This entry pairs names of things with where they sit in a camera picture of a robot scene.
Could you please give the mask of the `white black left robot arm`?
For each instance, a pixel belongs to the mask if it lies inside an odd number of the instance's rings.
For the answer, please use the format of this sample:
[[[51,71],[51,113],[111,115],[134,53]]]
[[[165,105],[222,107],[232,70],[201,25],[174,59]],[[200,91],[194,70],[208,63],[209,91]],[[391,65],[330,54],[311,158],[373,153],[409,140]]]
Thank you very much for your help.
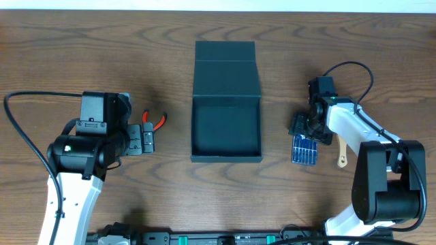
[[[74,119],[48,147],[48,196],[39,244],[84,244],[106,174],[122,157],[151,154],[154,129]]]

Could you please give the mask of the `blue drill bit set case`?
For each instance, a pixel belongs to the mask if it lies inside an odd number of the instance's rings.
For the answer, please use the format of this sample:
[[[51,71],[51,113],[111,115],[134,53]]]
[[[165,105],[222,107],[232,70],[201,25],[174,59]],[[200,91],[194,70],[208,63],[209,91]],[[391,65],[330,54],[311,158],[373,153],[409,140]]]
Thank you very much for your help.
[[[292,163],[314,166],[317,163],[317,142],[303,135],[294,135],[292,139]]]

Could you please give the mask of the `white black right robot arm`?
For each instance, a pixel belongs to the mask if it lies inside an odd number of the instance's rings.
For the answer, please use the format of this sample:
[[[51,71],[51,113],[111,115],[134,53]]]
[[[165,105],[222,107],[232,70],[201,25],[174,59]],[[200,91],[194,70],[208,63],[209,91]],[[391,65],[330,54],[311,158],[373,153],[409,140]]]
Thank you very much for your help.
[[[402,140],[371,119],[349,97],[312,97],[309,112],[295,114],[295,142],[329,145],[341,138],[357,156],[352,202],[324,223],[327,236],[366,236],[418,228],[428,207],[424,146]],[[413,220],[402,229],[397,224]]]

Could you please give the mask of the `orange scraper wooden handle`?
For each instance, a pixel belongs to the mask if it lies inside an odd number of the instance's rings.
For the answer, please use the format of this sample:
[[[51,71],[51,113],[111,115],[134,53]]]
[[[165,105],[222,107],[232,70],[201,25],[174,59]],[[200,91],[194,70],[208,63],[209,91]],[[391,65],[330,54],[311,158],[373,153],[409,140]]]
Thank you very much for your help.
[[[340,168],[344,168],[347,165],[347,143],[338,134],[337,134],[337,141],[339,147],[337,165]]]

